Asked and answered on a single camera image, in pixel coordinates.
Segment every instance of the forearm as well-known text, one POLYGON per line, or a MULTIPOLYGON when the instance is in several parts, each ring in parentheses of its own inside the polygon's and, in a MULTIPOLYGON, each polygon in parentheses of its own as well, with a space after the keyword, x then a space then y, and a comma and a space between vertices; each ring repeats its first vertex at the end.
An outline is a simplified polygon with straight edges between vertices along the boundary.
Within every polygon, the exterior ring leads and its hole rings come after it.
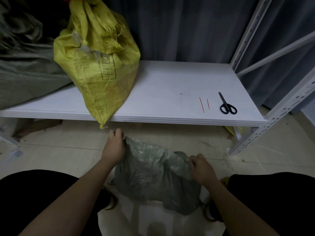
POLYGON ((20 235, 80 235, 112 167, 100 160, 40 213, 20 235))
POLYGON ((218 180, 206 185, 231 236, 279 236, 258 215, 232 195, 218 180))

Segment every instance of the scissor blade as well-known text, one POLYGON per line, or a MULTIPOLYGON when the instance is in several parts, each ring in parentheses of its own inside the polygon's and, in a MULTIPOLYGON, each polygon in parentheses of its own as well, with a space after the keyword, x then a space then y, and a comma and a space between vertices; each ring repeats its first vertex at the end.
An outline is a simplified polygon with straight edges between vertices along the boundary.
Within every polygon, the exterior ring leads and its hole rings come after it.
POLYGON ((225 102, 225 99, 223 98, 223 95, 222 95, 220 92, 219 92, 219 95, 220 95, 220 97, 221 97, 221 99, 222 99, 222 102, 223 102, 223 103, 226 103, 226 102, 225 102))

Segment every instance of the sack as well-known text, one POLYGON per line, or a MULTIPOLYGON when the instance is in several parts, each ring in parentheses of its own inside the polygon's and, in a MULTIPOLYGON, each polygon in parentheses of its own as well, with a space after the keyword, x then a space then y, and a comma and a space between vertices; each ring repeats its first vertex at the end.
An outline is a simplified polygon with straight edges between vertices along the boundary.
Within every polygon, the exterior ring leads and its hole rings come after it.
POLYGON ((0 0, 0 109, 46 95, 71 82, 53 61, 53 39, 24 0, 0 0))
POLYGON ((164 208, 184 215, 199 206, 201 185, 192 179, 185 153, 128 137, 125 142, 126 153, 113 179, 122 194, 161 201, 164 208))
POLYGON ((55 39, 54 59, 103 128, 131 91, 140 51, 125 19, 101 0, 71 0, 69 7, 69 25, 55 39))

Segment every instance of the curtain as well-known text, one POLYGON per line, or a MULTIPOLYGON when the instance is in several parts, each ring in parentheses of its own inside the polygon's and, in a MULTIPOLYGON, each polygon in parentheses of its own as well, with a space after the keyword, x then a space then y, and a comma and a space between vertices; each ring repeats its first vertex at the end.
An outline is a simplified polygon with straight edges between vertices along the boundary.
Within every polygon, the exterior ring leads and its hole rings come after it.
MULTIPOLYGON (((236 73, 315 31, 314 13, 315 0, 273 0, 236 73)), ((273 108, 314 66, 312 42, 243 75, 241 81, 257 106, 273 108)))
POLYGON ((103 0, 143 60, 229 63, 259 0, 103 0))

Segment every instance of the scissors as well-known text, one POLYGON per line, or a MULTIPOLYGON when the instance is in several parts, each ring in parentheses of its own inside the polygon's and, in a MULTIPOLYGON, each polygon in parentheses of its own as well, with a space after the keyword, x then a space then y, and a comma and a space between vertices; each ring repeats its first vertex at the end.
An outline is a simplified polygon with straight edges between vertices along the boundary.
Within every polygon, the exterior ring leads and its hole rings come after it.
POLYGON ((228 104, 228 103, 225 101, 225 99, 223 98, 223 96, 222 96, 222 94, 221 94, 220 92, 219 92, 219 95, 220 95, 220 97, 221 97, 221 99, 222 99, 222 102, 223 102, 223 104, 222 104, 221 107, 220 107, 221 112, 224 113, 224 114, 228 114, 228 113, 237 114, 237 109, 236 109, 234 106, 232 106, 231 104, 228 104))

